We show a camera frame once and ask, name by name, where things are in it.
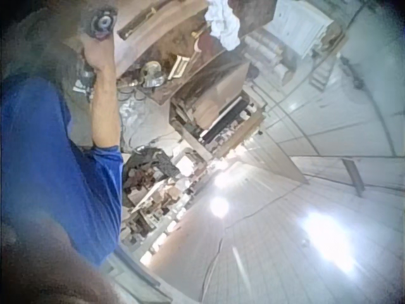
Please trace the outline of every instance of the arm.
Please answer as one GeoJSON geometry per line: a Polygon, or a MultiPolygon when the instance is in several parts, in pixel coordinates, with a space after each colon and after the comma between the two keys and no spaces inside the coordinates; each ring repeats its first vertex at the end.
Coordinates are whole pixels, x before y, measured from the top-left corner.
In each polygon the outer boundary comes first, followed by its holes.
{"type": "Polygon", "coordinates": [[[91,106],[92,138],[99,148],[120,144],[120,116],[116,98],[114,38],[103,41],[82,36],[87,62],[96,71],[94,97],[91,106]]]}

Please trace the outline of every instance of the clutter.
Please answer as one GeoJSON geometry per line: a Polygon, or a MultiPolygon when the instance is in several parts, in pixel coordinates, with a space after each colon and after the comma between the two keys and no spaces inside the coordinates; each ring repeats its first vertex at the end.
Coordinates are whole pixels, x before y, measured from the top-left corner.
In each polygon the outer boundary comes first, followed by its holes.
{"type": "Polygon", "coordinates": [[[165,83],[165,80],[162,66],[157,61],[147,62],[140,70],[142,87],[159,87],[165,83]]]}
{"type": "Polygon", "coordinates": [[[332,75],[336,56],[329,56],[325,60],[316,52],[313,52],[313,71],[309,75],[308,83],[320,92],[325,91],[332,75]]]}
{"type": "Polygon", "coordinates": [[[294,76],[294,73],[282,63],[279,63],[274,67],[274,74],[280,79],[282,86],[288,83],[294,76]]]}
{"type": "Polygon", "coordinates": [[[256,39],[252,37],[247,36],[245,38],[245,42],[250,48],[261,54],[265,58],[266,60],[265,62],[269,63],[271,67],[274,67],[275,65],[279,64],[283,59],[282,51],[279,53],[273,52],[273,50],[266,47],[265,45],[258,42],[256,39]]]}

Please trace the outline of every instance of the blue sleeve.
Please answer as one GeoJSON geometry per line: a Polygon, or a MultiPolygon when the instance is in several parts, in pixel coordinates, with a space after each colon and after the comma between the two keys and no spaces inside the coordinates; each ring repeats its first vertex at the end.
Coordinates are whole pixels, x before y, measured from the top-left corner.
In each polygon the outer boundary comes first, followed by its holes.
{"type": "Polygon", "coordinates": [[[123,158],[118,146],[98,148],[94,146],[85,155],[96,164],[96,171],[110,186],[114,197],[122,201],[123,158]]]}

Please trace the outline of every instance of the blue shirt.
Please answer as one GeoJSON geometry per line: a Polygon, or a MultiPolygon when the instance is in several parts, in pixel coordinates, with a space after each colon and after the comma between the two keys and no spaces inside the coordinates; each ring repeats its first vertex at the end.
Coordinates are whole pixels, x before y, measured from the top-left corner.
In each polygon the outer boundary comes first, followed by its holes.
{"type": "Polygon", "coordinates": [[[19,75],[1,87],[1,215],[17,229],[46,213],[73,247],[100,265],[121,224],[118,146],[81,152],[68,138],[70,114],[50,82],[19,75]]]}

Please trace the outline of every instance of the power tool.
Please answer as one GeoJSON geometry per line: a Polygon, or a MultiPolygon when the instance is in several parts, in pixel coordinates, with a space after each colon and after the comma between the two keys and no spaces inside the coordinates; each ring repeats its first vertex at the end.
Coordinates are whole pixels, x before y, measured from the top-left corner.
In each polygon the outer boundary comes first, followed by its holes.
{"type": "MultiPolygon", "coordinates": [[[[117,10],[112,6],[86,10],[81,17],[82,31],[90,37],[102,41],[113,33],[116,17],[117,10]]],[[[80,83],[76,83],[75,86],[81,91],[85,91],[87,97],[89,97],[96,81],[96,73],[86,62],[84,52],[82,52],[82,58],[83,60],[79,61],[77,67],[78,81],[80,83]]]]}

